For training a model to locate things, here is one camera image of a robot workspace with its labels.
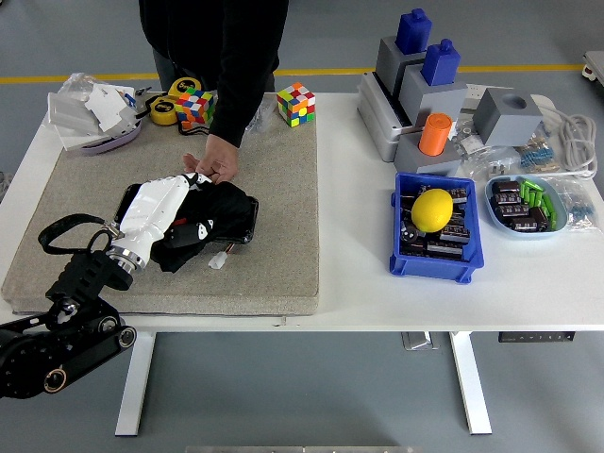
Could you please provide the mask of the person's left hand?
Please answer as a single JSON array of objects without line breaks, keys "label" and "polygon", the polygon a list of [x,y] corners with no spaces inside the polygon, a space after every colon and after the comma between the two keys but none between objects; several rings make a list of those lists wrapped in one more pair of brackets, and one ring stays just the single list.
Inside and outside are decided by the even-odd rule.
[{"label": "person's left hand", "polygon": [[230,182],[239,173],[238,148],[213,134],[207,137],[201,159],[187,153],[182,160],[186,173],[202,174],[215,184]]}]

